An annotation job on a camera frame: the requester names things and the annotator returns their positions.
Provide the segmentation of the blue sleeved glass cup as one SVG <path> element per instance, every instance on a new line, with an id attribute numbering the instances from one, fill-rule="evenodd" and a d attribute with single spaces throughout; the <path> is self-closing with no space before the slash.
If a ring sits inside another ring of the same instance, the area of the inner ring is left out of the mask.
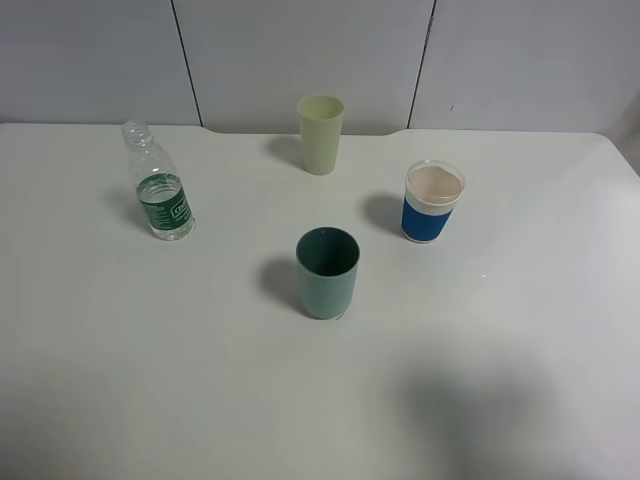
<path id="1" fill-rule="evenodd" d="M 448 163 L 422 161 L 411 166 L 405 178 L 402 233 L 416 243 L 435 240 L 444 229 L 464 188 L 464 176 Z"/>

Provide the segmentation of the pale yellow plastic cup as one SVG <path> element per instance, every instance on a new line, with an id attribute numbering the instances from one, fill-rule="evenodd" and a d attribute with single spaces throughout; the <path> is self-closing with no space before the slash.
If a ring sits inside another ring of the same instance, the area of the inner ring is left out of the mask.
<path id="1" fill-rule="evenodd" d="M 330 174 L 336 164 L 344 104 L 337 98 L 309 95 L 297 103 L 303 161 L 307 172 Z"/>

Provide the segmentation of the clear plastic water bottle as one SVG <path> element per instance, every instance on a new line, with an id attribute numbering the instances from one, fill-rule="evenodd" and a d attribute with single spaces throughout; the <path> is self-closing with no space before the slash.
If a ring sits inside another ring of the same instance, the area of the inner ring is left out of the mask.
<path id="1" fill-rule="evenodd" d="M 143 121 L 128 121 L 121 132 L 129 177 L 152 232 L 164 241 L 187 237 L 196 222 L 171 157 Z"/>

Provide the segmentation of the teal green plastic cup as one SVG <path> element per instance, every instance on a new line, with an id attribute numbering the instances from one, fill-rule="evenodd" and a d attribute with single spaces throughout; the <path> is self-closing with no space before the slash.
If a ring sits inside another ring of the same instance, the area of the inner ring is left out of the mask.
<path id="1" fill-rule="evenodd" d="M 316 319 L 343 315 L 354 293 L 360 247 L 348 232 L 318 227 L 296 245 L 299 295 L 302 307 Z"/>

